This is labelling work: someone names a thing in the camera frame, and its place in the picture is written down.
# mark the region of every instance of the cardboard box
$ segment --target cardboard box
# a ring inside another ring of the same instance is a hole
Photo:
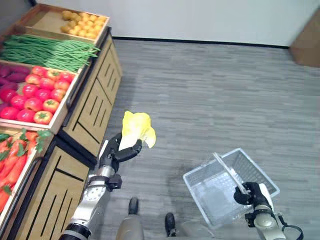
[[[320,68],[320,8],[290,46],[297,64]]]

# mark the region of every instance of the baseboard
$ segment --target baseboard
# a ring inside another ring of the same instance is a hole
[[[249,46],[249,47],[274,48],[274,49],[289,49],[288,46],[255,44],[255,43],[244,43],[244,42],[228,42],[228,41],[200,41],[200,40],[126,37],[126,36],[112,36],[112,38],[119,39],[119,40],[135,40],[135,41],[151,41],[151,42],[187,43],[187,44],[217,44],[217,45],[235,45],[235,46]]]

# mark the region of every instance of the basket handle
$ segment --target basket handle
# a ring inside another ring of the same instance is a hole
[[[236,185],[238,186],[238,188],[240,189],[241,193],[244,195],[247,195],[247,190],[245,189],[245,187],[241,184],[241,182],[239,182],[239,180],[231,173],[230,168],[225,164],[225,162],[221,159],[221,157],[219,156],[218,153],[214,152],[213,156],[215,157],[215,159],[218,161],[218,163],[220,163],[222,165],[222,167],[226,170],[226,172],[230,175],[230,177],[233,179],[233,181],[236,183]]]

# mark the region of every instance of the green bean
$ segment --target green bean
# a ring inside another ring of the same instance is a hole
[[[11,35],[3,43],[0,59],[77,72],[100,51],[91,43],[32,35]]]

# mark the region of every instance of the black cable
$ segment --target black cable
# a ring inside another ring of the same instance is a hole
[[[284,217],[282,215],[279,215],[278,218],[283,225],[282,230],[281,230],[282,232],[284,232],[285,228],[296,229],[300,232],[300,236],[296,240],[303,240],[304,239],[304,232],[302,231],[302,229],[300,227],[295,226],[295,225],[288,225],[288,223],[285,222]]]

